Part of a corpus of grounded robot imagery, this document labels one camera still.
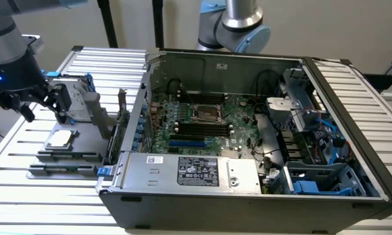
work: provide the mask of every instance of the workbench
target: workbench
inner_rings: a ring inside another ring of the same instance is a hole
[[[70,75],[89,72],[101,94],[101,106],[114,114],[118,88],[127,90],[126,108],[131,110],[145,72],[141,69],[143,62],[143,50],[74,47],[57,71]],[[35,104],[30,108],[35,121],[27,123],[21,117],[0,144],[0,234],[184,234],[142,230],[125,232],[102,205],[93,180],[26,178],[26,168],[34,162],[34,154],[55,124],[49,110]],[[392,235],[392,216],[385,220],[364,220],[338,234]]]

